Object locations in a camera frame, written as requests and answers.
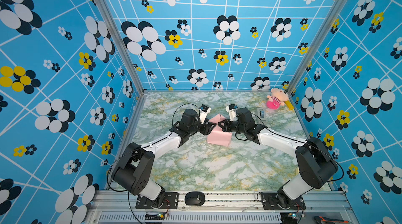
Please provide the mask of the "purple wrapping paper sheet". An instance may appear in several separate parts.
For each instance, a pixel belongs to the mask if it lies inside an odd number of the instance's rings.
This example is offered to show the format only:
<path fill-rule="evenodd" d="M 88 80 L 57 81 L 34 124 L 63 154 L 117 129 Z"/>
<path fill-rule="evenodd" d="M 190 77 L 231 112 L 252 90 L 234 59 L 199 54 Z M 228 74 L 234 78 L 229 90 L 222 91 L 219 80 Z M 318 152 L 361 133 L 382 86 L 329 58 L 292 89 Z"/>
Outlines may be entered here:
<path fill-rule="evenodd" d="M 221 115 L 217 114 L 209 121 L 212 123 L 219 123 L 226 118 Z M 231 132 L 224 132 L 222 128 L 217 125 L 211 133 L 207 136 L 207 143 L 208 144 L 215 144 L 215 145 L 222 145 L 222 146 L 229 146 L 231 143 L 232 133 Z"/>

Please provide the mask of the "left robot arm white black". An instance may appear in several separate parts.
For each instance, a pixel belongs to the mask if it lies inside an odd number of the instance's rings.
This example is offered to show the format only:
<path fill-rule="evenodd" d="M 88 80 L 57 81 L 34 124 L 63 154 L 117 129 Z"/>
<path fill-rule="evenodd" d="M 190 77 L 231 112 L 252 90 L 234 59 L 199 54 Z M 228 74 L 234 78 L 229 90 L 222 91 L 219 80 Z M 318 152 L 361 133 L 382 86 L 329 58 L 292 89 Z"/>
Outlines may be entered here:
<path fill-rule="evenodd" d="M 180 121 L 167 133 L 148 144 L 130 143 L 111 171 L 111 179 L 129 193 L 145 197 L 152 207 L 163 204 L 165 189 L 150 179 L 154 161 L 167 152 L 181 147 L 196 133 L 209 135 L 216 127 L 207 119 L 210 108 L 201 105 L 198 111 L 186 109 Z"/>

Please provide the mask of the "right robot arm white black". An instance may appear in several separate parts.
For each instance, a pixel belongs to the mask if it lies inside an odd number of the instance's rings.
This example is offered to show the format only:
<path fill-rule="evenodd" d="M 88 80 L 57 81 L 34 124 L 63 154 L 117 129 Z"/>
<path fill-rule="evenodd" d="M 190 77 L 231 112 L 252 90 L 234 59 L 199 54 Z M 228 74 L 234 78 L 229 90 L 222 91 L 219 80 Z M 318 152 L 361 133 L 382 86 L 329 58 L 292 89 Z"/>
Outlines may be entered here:
<path fill-rule="evenodd" d="M 278 133 L 256 123 L 248 108 L 231 104 L 226 111 L 229 119 L 218 123 L 224 132 L 243 135 L 247 141 L 277 149 L 296 160 L 299 173 L 277 191 L 276 203 L 280 208 L 291 208 L 303 194 L 322 188 L 337 173 L 338 163 L 318 138 L 304 140 Z"/>

